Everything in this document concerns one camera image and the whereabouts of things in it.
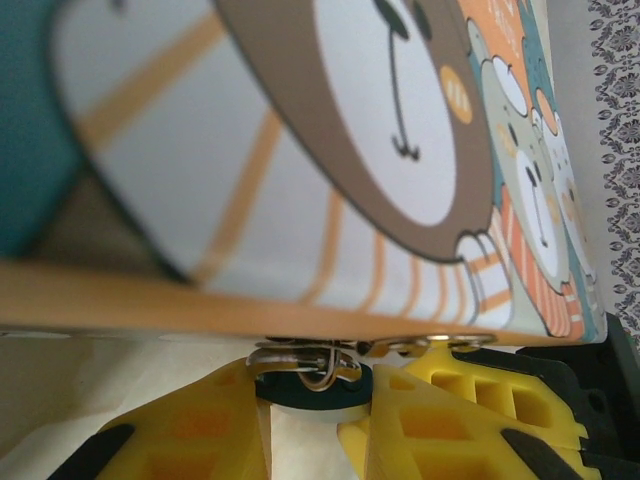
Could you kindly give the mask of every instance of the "bear face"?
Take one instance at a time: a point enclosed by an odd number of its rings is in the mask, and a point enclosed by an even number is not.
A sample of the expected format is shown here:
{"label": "bear face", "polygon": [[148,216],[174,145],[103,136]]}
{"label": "bear face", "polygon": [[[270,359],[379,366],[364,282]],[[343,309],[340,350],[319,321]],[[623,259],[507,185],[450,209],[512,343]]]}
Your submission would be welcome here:
{"label": "bear face", "polygon": [[310,157],[398,244],[456,260],[458,240],[488,227],[493,188],[459,10],[446,0],[262,5],[217,2]]}
{"label": "bear face", "polygon": [[485,56],[487,49],[472,21],[469,33],[482,62],[491,138],[514,211],[540,270],[561,292],[569,279],[567,246],[542,133],[527,116],[524,94],[508,65],[500,57]]}
{"label": "bear face", "polygon": [[584,216],[580,206],[580,200],[575,186],[575,178],[571,168],[571,160],[564,139],[562,123],[557,113],[554,114],[554,125],[557,133],[546,121],[538,119],[542,125],[544,141],[549,149],[551,165],[553,168],[553,186],[560,203],[560,211],[564,224],[569,233],[571,244],[578,256],[580,266],[586,275],[595,281],[596,273],[588,255],[588,242],[585,231]]}

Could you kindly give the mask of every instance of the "patterned fabric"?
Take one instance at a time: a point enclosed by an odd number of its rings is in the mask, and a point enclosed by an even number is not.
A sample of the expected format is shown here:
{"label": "patterned fabric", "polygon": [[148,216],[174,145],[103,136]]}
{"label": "patterned fabric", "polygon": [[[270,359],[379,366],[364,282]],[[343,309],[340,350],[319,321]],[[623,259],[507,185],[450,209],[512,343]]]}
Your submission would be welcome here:
{"label": "patterned fabric", "polygon": [[506,244],[531,301],[545,320],[551,335],[572,338],[575,335],[575,338],[579,338],[577,332],[584,332],[584,318],[573,276],[570,277],[569,283],[563,284],[562,293],[556,292],[549,285],[527,245],[506,187],[503,187],[502,198],[502,224]]}
{"label": "patterned fabric", "polygon": [[589,0],[615,314],[640,349],[640,0]]}

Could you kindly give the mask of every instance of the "floral pattern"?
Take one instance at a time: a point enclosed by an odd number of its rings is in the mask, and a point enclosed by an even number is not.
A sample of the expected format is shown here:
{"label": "floral pattern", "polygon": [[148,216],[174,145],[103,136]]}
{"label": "floral pattern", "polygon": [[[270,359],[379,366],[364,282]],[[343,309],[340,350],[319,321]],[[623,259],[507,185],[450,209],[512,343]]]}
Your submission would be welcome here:
{"label": "floral pattern", "polygon": [[640,350],[640,0],[589,0],[616,314]]}

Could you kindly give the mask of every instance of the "yellow plastic stand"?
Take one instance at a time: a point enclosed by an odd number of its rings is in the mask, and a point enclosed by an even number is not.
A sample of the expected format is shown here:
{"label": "yellow plastic stand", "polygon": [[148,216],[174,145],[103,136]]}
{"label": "yellow plastic stand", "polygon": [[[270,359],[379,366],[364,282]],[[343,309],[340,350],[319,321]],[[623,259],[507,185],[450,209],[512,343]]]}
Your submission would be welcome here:
{"label": "yellow plastic stand", "polygon": [[513,428],[545,440],[583,478],[586,430],[543,382],[467,364],[435,349],[404,369],[374,367],[368,419],[338,427],[361,479],[535,478],[502,438]]}
{"label": "yellow plastic stand", "polygon": [[241,359],[114,419],[135,432],[98,480],[266,480],[269,405]]}

